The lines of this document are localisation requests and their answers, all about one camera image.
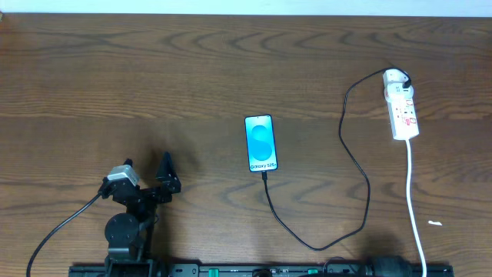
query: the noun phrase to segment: power strip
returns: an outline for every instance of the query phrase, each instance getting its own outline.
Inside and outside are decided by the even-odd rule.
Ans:
[[[393,139],[406,140],[419,134],[415,114],[414,88],[404,88],[408,77],[400,70],[389,69],[383,74],[384,97],[390,113]]]
[[[415,115],[414,88],[410,85],[410,77],[401,70],[388,69],[383,74],[384,97],[387,101],[387,108],[390,112],[391,131],[393,139],[404,140],[407,143],[407,205],[412,230],[414,232],[415,243],[417,244],[418,254],[422,262],[422,277],[427,277],[427,265],[425,262],[424,250],[422,249],[421,239],[418,235],[417,223],[415,221],[414,208],[411,200],[411,175],[412,158],[410,139],[418,135],[417,116]]]

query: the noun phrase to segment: power adapter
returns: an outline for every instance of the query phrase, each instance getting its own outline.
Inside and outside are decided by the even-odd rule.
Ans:
[[[406,87],[408,77],[398,69],[389,69],[383,74],[383,81],[393,139],[407,140],[417,136],[417,116],[412,99],[414,87]]]

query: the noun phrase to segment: wooden table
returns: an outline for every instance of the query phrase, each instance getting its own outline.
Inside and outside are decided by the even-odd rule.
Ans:
[[[22,276],[38,243],[126,158],[155,185],[163,151],[183,191],[159,209],[154,252],[222,262],[418,262],[380,76],[351,94],[343,136],[372,184],[367,225],[324,252],[273,219],[248,171],[243,119],[274,117],[279,216],[313,245],[356,229],[366,185],[337,138],[344,93],[389,65],[414,80],[417,224],[428,262],[492,270],[492,21],[469,18],[6,15],[0,24],[0,276]],[[111,200],[64,227],[33,276],[100,263]],[[427,224],[439,221],[443,226]]]

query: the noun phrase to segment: white wall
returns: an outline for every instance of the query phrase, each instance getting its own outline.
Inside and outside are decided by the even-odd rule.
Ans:
[[[3,12],[492,16],[492,0],[0,0]]]

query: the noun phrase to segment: phone screen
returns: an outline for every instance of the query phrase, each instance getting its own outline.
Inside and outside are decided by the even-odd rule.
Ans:
[[[277,169],[277,151],[271,116],[250,116],[244,119],[244,125],[248,143],[249,170],[262,172]]]

